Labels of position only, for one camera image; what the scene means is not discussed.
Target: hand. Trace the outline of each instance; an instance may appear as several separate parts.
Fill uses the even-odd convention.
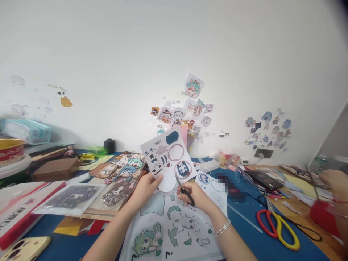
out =
[[[130,197],[127,204],[131,204],[132,208],[138,212],[143,205],[151,198],[152,194],[163,180],[163,175],[159,175],[157,179],[151,173],[141,177],[135,188],[133,195]]]
[[[200,210],[203,210],[205,213],[208,214],[214,208],[214,206],[216,206],[215,203],[208,197],[208,195],[196,182],[185,182],[184,184],[182,184],[182,187],[190,193],[192,199],[195,202],[195,206]],[[184,201],[186,206],[189,203],[192,203],[189,200],[188,196],[180,193],[180,190],[181,188],[179,186],[177,191],[178,199]]]
[[[333,190],[348,190],[348,176],[340,170],[324,170],[319,178]]]

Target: silver bracelet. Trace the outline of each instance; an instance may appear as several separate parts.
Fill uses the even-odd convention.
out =
[[[229,219],[227,219],[226,223],[224,224],[224,226],[222,228],[220,228],[218,231],[215,232],[215,236],[221,236],[223,232],[226,231],[226,229],[228,228],[228,226],[231,224],[231,221]]]

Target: white wall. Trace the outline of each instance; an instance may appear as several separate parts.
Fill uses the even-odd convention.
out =
[[[114,138],[118,150],[139,149],[157,131],[151,107],[163,96],[183,104],[191,72],[206,83],[203,102],[216,105],[206,130],[231,134],[205,138],[192,156],[221,145],[253,156],[245,120],[280,107],[293,120],[289,151],[264,164],[303,165],[348,97],[347,28],[327,2],[0,1],[0,116],[12,103],[32,116],[43,96],[53,109],[44,122],[66,141]],[[13,74],[26,86],[11,83]],[[73,106],[62,107],[47,84],[68,90]]]

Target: power outlet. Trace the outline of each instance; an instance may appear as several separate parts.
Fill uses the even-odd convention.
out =
[[[260,153],[262,153],[264,155],[264,158],[271,158],[271,156],[273,154],[273,150],[257,149],[254,157],[259,158]]]

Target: bowl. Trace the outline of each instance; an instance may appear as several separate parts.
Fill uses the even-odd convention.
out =
[[[0,139],[0,167],[22,160],[23,143],[18,139]]]

